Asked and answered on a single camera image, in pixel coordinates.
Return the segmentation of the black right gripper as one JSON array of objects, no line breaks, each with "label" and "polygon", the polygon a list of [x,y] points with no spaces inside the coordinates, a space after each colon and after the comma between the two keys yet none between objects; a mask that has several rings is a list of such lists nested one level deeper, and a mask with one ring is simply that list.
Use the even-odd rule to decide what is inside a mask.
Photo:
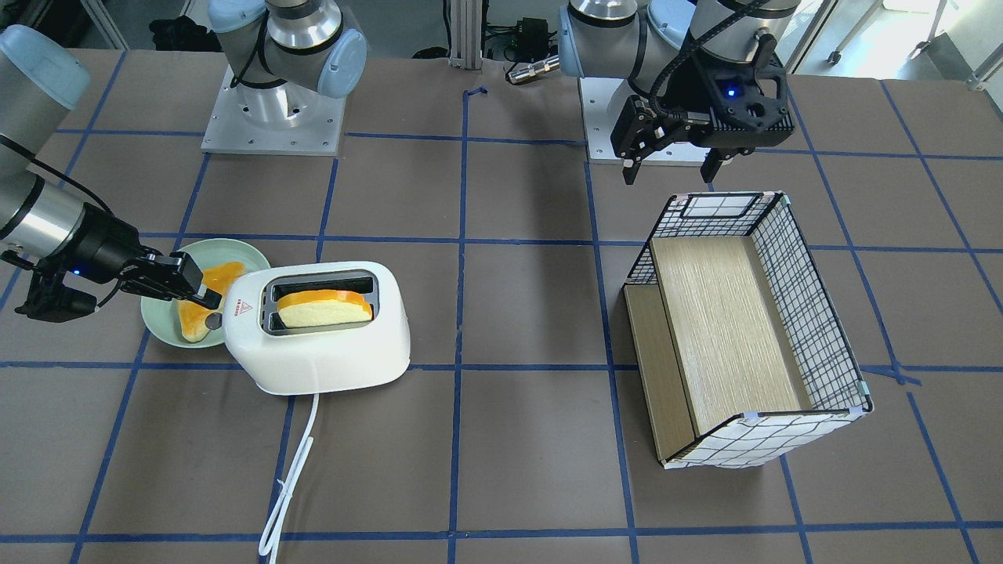
[{"label": "black right gripper", "polygon": [[96,284],[121,282],[125,292],[168,301],[189,300],[210,311],[221,305],[219,292],[203,287],[203,272],[186,252],[163,255],[139,242],[139,231],[107,211],[85,206],[71,242],[60,251],[60,283],[75,271]]}]

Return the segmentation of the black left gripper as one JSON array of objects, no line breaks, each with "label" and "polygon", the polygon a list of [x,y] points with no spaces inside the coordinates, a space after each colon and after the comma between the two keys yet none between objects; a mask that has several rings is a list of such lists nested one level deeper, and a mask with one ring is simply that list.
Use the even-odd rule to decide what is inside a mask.
[{"label": "black left gripper", "polygon": [[708,125],[690,125],[680,114],[659,117],[640,96],[628,96],[611,132],[613,153],[622,161],[626,185],[636,181],[642,161],[671,143],[710,149],[703,182],[712,183],[741,149],[777,146],[795,131],[789,110],[787,71],[771,55],[763,67],[732,63],[712,55],[692,55],[682,64],[683,106],[709,115]]}]

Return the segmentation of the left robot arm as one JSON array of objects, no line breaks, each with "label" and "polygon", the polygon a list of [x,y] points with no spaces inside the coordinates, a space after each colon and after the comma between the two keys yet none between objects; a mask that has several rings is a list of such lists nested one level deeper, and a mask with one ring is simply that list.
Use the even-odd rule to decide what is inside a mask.
[{"label": "left robot arm", "polygon": [[613,78],[629,93],[610,135],[625,183],[671,144],[706,150],[712,182],[731,158],[795,131],[777,44],[796,1],[570,1],[559,11],[559,61],[576,78]]}]

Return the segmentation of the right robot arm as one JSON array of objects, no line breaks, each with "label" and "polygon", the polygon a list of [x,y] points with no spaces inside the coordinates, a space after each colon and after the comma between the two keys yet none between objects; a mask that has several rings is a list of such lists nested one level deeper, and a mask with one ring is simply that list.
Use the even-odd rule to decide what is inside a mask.
[{"label": "right robot arm", "polygon": [[[212,32],[230,67],[232,93],[251,132],[315,131],[323,104],[347,97],[367,61],[367,40],[334,1],[211,1]],[[61,324],[103,303],[68,287],[72,273],[115,291],[208,309],[222,302],[194,258],[162,254],[91,190],[82,200],[48,183],[37,154],[87,87],[89,72],[64,47],[24,25],[2,32],[2,260],[31,273],[17,312]]]}]

